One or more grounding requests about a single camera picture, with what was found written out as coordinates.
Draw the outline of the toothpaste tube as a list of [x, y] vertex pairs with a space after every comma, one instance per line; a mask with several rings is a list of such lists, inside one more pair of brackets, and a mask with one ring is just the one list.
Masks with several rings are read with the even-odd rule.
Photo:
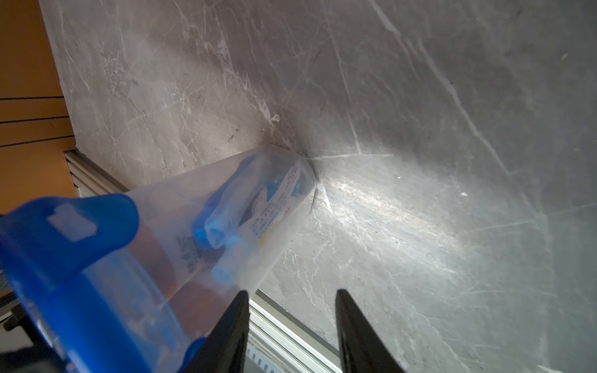
[[211, 269], [214, 280], [230, 286], [237, 282], [244, 267], [263, 246], [268, 236], [303, 200], [300, 189], [304, 183], [300, 161], [273, 177], [250, 202], [239, 226], [225, 242], [225, 252]]

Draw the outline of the blue lid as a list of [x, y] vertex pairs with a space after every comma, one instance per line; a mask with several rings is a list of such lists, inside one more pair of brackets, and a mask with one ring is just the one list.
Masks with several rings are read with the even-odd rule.
[[42, 197], [1, 219], [1, 264], [26, 311], [80, 372], [181, 372], [191, 340], [128, 246], [124, 194]]

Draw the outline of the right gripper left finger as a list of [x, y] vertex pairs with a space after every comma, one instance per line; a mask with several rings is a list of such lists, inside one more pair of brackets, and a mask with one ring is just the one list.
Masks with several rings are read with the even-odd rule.
[[187, 372], [243, 372], [249, 337], [247, 291], [240, 291], [208, 337], [189, 346], [181, 366]]

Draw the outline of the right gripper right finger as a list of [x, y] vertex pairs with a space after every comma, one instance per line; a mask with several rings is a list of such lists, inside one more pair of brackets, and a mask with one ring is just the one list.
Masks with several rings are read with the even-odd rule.
[[405, 373], [346, 289], [337, 291], [335, 312], [343, 372]]

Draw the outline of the blue toothbrush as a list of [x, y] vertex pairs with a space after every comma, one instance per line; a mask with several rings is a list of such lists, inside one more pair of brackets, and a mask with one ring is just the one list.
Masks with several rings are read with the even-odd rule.
[[253, 197], [264, 186], [271, 165], [270, 157], [263, 152], [248, 156], [206, 200], [191, 225], [193, 238], [199, 246], [215, 250], [225, 245]]

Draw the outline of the white bottle orange cap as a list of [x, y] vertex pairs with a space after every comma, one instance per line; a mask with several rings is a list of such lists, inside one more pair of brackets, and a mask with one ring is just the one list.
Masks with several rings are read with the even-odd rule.
[[186, 337], [197, 340], [210, 334], [238, 292], [236, 285], [224, 288], [211, 279], [189, 282], [168, 303]]
[[127, 249], [145, 269], [163, 298], [173, 309], [177, 308], [180, 290], [189, 279], [187, 252], [181, 248], [178, 237], [169, 229], [141, 225]]

